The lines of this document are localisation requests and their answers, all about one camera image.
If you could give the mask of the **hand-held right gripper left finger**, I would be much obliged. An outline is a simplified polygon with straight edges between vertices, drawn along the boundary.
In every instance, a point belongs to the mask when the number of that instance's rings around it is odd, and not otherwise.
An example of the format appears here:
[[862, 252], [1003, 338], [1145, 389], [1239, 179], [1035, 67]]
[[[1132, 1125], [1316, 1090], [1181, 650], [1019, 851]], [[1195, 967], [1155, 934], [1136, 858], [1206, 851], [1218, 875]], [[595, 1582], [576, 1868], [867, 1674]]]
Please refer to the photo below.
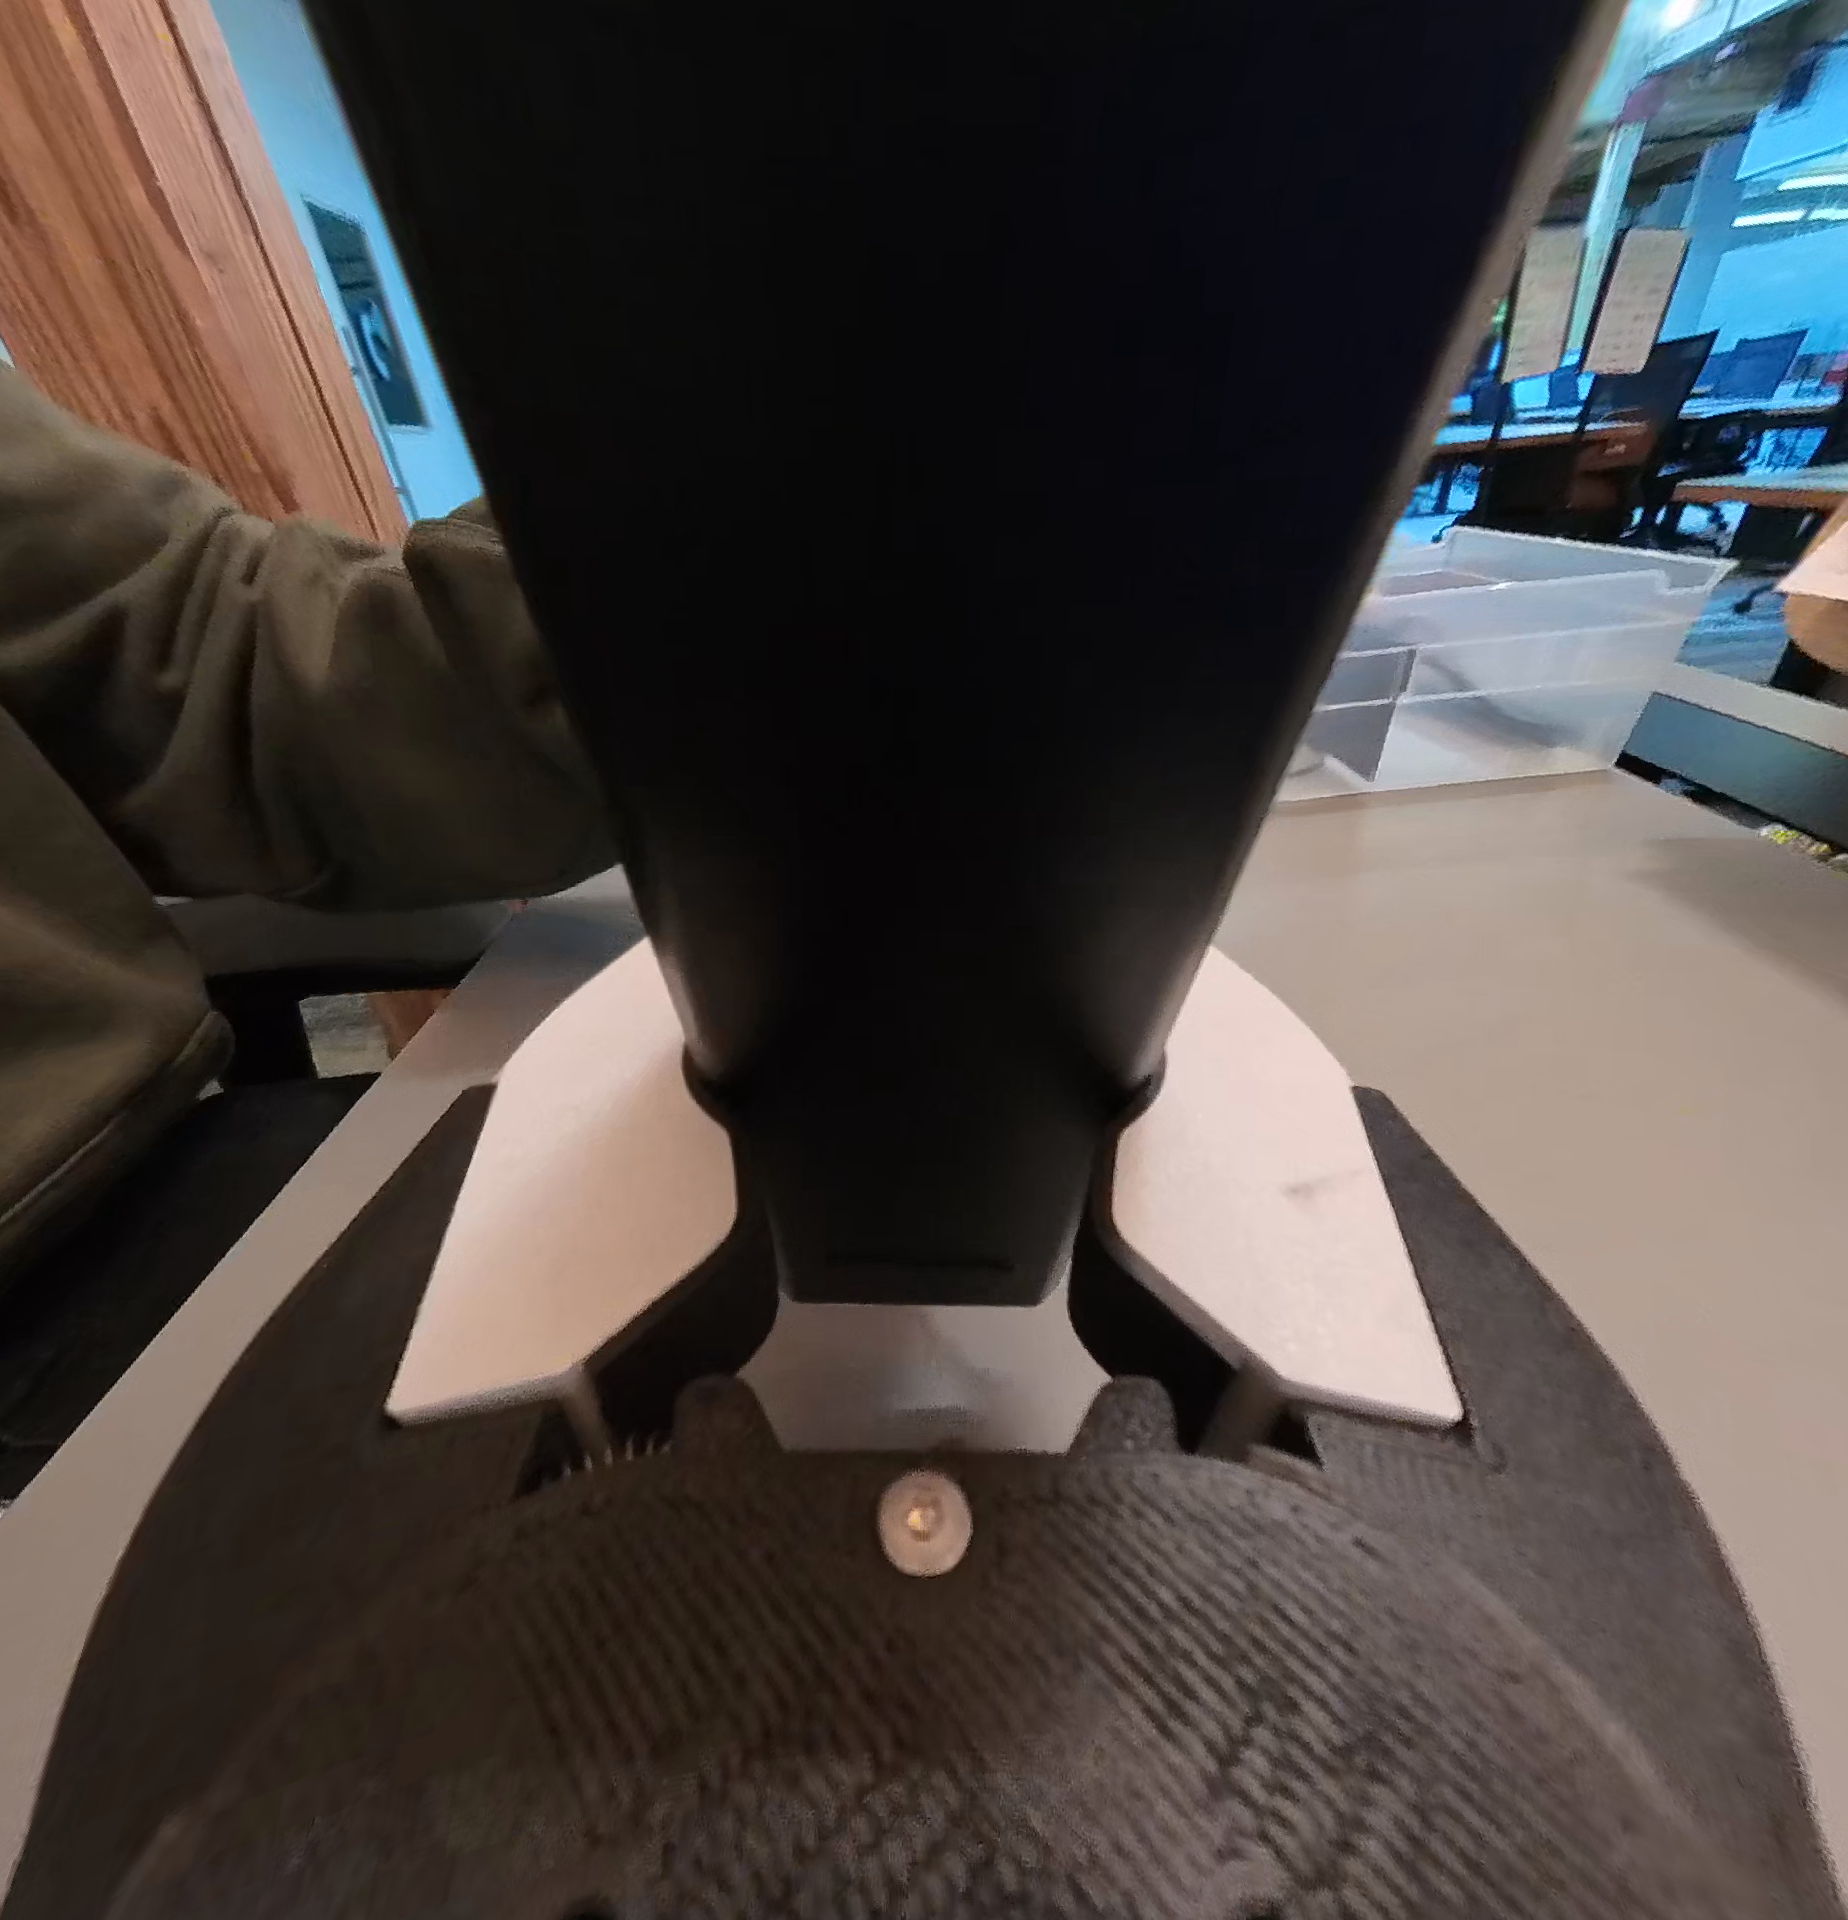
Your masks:
[[691, 1382], [738, 1374], [779, 1308], [766, 1226], [641, 937], [498, 1072], [385, 1414], [546, 1410], [600, 1468], [668, 1433]]

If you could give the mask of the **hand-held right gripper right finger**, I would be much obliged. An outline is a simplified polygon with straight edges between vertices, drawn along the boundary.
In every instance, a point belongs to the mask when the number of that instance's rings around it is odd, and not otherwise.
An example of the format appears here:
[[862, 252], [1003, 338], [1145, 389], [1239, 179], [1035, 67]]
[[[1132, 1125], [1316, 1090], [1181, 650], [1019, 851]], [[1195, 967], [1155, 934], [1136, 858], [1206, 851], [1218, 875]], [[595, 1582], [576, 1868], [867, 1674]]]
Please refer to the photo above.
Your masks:
[[1185, 1438], [1236, 1382], [1272, 1424], [1464, 1424], [1351, 1076], [1217, 945], [1094, 1176], [1074, 1325], [1106, 1374], [1165, 1386]]

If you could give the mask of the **black plastic device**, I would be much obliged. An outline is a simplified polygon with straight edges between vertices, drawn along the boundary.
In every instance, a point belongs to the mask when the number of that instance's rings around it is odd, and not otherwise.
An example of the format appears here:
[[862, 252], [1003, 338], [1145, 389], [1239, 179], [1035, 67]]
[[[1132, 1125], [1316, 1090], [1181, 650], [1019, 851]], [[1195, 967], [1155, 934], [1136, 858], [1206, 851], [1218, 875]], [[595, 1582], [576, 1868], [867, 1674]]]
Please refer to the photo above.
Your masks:
[[785, 1290], [1031, 1306], [1623, 4], [306, 4]]

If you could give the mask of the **person's left forearm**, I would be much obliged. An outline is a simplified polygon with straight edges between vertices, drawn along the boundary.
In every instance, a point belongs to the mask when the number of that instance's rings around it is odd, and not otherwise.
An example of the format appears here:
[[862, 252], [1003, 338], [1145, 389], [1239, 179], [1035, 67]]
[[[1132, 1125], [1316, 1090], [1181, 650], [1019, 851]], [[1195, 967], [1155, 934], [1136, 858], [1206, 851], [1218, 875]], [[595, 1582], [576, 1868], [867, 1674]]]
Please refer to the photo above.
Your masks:
[[618, 833], [485, 502], [250, 512], [0, 357], [0, 716], [153, 893], [556, 895]]

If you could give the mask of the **grey desk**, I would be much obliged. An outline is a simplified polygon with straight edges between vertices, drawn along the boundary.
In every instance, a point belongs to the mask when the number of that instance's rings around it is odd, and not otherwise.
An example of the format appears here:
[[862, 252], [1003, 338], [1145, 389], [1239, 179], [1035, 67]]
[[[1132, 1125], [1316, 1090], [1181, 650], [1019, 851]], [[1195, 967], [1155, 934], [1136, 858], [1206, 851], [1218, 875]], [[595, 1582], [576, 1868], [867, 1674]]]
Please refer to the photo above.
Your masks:
[[[629, 932], [524, 909], [0, 1517], [0, 1904], [110, 1575], [289, 1290]], [[1218, 927], [1629, 1379], [1727, 1549], [1848, 1904], [1848, 875], [1642, 779], [1278, 806]]]

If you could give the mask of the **olive green jacket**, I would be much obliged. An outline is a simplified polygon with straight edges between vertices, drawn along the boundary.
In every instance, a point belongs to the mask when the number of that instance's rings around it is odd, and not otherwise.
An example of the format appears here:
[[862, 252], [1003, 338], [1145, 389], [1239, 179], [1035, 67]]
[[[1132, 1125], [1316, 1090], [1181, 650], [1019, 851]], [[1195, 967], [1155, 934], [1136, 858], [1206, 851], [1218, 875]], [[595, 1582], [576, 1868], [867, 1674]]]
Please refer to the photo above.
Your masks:
[[229, 1058], [193, 948], [0, 705], [0, 1301]]

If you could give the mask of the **clear plastic storage bin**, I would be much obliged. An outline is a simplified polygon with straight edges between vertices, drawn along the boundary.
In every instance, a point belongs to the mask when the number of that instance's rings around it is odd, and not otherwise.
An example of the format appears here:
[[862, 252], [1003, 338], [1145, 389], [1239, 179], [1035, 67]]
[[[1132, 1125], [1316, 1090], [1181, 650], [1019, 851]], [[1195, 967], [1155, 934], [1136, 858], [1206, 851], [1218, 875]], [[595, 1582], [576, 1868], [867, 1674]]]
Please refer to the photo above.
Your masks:
[[1615, 768], [1731, 567], [1468, 523], [1392, 535], [1277, 798]]

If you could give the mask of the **black flat panel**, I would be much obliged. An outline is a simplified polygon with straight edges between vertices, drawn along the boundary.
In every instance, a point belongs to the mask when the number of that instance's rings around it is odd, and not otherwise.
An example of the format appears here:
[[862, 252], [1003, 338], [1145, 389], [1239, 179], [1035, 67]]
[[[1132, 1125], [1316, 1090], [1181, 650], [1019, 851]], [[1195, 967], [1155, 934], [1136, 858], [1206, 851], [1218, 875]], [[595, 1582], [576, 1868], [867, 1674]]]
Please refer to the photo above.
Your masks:
[[1848, 676], [1804, 688], [1674, 664], [1616, 768], [1848, 875]]

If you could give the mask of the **long wooden table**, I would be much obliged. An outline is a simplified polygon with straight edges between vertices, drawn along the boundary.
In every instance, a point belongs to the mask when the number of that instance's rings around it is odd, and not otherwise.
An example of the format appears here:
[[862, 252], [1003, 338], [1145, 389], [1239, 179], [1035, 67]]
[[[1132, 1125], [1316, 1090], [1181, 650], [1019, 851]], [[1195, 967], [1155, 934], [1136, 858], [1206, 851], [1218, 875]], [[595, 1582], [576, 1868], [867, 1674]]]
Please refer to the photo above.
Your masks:
[[[1656, 485], [1665, 473], [1678, 482], [1728, 478], [1746, 469], [1758, 448], [1773, 436], [1821, 439], [1839, 408], [1836, 393], [1690, 400], [1666, 437], [1656, 472], [1644, 479], [1642, 490]], [[1477, 503], [1484, 468], [1497, 451], [1518, 442], [1562, 439], [1579, 413], [1579, 410], [1546, 410], [1515, 420], [1445, 423], [1417, 482], [1412, 514], [1466, 516]]]

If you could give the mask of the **brown cardboard box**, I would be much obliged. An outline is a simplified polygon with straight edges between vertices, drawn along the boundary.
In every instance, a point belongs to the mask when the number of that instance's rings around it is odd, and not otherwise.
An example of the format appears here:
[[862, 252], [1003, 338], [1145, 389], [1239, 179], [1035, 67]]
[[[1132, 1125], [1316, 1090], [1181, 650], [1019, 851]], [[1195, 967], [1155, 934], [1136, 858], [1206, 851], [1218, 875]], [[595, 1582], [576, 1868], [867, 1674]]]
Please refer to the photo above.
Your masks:
[[1848, 493], [1780, 579], [1789, 643], [1848, 682]]

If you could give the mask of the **black mesh office chair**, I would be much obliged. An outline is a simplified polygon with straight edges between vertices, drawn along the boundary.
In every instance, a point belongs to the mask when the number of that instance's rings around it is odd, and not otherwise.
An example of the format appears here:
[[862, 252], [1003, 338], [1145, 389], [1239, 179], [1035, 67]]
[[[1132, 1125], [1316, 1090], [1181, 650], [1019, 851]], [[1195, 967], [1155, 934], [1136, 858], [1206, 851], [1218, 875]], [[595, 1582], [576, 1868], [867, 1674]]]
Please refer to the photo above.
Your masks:
[[1597, 374], [1564, 437], [1517, 442], [1491, 455], [1464, 526], [1584, 543], [1621, 540], [1717, 342], [1717, 330], [1658, 342], [1636, 372]]

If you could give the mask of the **paper flip chart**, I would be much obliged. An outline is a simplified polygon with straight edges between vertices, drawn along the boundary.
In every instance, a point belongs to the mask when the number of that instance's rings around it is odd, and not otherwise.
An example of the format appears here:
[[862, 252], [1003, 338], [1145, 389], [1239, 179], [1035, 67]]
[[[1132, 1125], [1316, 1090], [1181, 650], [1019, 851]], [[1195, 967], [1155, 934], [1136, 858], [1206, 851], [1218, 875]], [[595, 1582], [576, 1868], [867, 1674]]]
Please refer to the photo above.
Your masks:
[[1509, 301], [1499, 378], [1512, 385], [1561, 372], [1584, 272], [1582, 225], [1538, 225], [1529, 235]]
[[1690, 247], [1690, 231], [1632, 225], [1616, 242], [1597, 304], [1582, 369], [1642, 372], [1655, 351]]

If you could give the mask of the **wooden pillar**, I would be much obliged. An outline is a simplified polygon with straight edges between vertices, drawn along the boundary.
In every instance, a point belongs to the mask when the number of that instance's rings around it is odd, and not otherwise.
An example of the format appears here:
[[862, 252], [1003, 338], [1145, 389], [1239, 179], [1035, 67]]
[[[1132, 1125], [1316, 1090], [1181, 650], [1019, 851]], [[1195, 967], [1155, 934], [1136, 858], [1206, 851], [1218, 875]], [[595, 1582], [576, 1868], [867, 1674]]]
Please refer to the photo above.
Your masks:
[[408, 526], [203, 1], [0, 1], [0, 342], [250, 514]]

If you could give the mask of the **dark framed wall picture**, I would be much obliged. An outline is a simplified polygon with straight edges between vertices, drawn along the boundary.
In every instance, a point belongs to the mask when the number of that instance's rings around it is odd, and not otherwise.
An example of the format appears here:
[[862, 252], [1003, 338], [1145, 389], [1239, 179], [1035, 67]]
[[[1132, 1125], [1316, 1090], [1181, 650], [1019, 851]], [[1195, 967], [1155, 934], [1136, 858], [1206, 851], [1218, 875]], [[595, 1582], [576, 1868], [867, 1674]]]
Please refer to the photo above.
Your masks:
[[367, 228], [353, 213], [318, 202], [306, 202], [306, 213], [339, 295], [354, 368], [377, 418], [385, 428], [429, 432], [433, 420]]

